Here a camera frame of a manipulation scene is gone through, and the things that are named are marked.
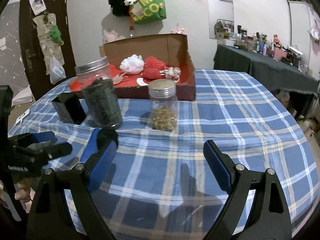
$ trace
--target door handle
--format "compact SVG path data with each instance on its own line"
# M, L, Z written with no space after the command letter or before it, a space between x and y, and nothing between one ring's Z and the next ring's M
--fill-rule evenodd
M30 49L26 49L26 60L27 60L29 74L31 74L33 72L31 58L33 58L35 56L36 56L36 54L31 54Z
M31 55L28 56L28 58L30 59L30 58L33 58L35 56L37 56L37 54L31 54Z

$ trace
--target poster on door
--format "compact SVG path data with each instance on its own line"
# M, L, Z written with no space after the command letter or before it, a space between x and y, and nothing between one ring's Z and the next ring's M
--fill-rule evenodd
M35 15L47 9L44 0L29 0L29 3Z

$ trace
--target glass jar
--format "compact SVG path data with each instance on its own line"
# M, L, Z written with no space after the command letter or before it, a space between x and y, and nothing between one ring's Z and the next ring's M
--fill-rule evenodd
M150 82L152 128L172 131L177 126L178 98L173 80L158 79Z
M122 115L107 58L76 67L76 75L90 114L100 127L118 129Z

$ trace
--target metal screw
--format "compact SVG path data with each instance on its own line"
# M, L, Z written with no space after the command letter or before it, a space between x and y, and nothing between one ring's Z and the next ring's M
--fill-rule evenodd
M275 174L276 172L275 172L274 169L269 168L269 169L268 169L268 173L269 173L270 175L273 175L273 174Z
M83 168L84 168L84 164L83 163L78 163L76 165L76 170L78 170L78 171L82 170Z
M243 171L244 170L244 166L239 163L239 164L236 165L236 169L239 170L239 171Z
M45 175L49 175L51 172L52 172L52 169L49 168L49 169L46 169L46 170L44 171L44 174L45 174Z

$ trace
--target blue plaid tablecloth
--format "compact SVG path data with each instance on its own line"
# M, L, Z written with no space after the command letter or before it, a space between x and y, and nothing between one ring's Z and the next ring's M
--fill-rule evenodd
M62 123L52 99L69 91L68 81L31 106L30 116L9 135L52 130L73 146L69 156L46 166L73 167L88 142L94 122ZM81 101L87 111L85 101ZM316 163L294 118L258 81L245 73L196 70L196 101L179 102L174 132L152 130L149 100L120 99L124 123L119 149L92 198L117 239L201 239L221 211L227 195L203 156L212 139L235 163L250 170L272 167L282 184L292 230L314 203L319 188ZM83 231L70 192L69 209ZM252 205L250 192L236 232Z

